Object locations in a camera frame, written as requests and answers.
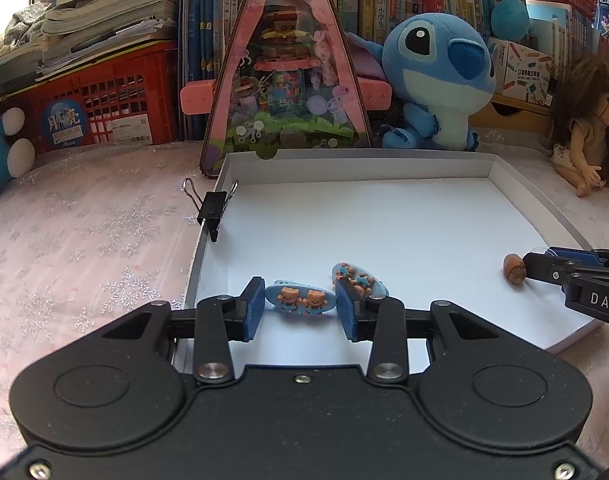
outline blue ball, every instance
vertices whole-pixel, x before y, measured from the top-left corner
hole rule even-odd
[[[491,28],[495,37],[520,41],[529,32],[529,11],[522,0],[502,0],[491,12]]]

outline basket label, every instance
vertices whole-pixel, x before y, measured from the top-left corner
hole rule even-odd
[[[113,132],[113,142],[145,142],[153,144],[149,117],[147,114],[132,115],[113,119],[107,124]]]
[[[82,106],[71,99],[47,106],[41,126],[42,134],[58,148],[77,146],[88,131]]]

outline black binder clip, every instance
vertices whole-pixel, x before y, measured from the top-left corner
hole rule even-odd
[[[609,323],[609,249],[551,247],[523,259],[527,278],[562,287],[567,308]]]
[[[191,186],[193,194],[187,189],[187,183]],[[218,239],[222,215],[224,214],[226,206],[229,204],[229,200],[231,200],[232,196],[235,194],[236,189],[238,189],[237,180],[233,182],[230,192],[207,191],[204,195],[204,199],[201,199],[191,178],[185,178],[182,183],[182,191],[191,199],[198,210],[198,223],[202,225],[204,221],[204,225],[211,235],[212,242],[215,242]]]

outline metal pivot cap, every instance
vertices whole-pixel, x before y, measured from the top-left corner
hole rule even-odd
[[[395,363],[380,363],[373,367],[373,374],[378,379],[398,379],[402,377],[402,367]]]
[[[51,468],[42,462],[31,464],[28,472],[36,480],[49,480],[51,478]]]
[[[564,463],[558,465],[555,469],[555,480],[571,480],[575,474],[575,467],[573,464]]]
[[[222,363],[204,363],[198,368],[198,375],[203,379],[222,379],[229,373],[229,367]]]

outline plush toy ear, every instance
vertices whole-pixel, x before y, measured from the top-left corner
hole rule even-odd
[[[356,75],[386,81],[382,70],[382,45],[363,40],[351,32],[345,32],[345,38]]]

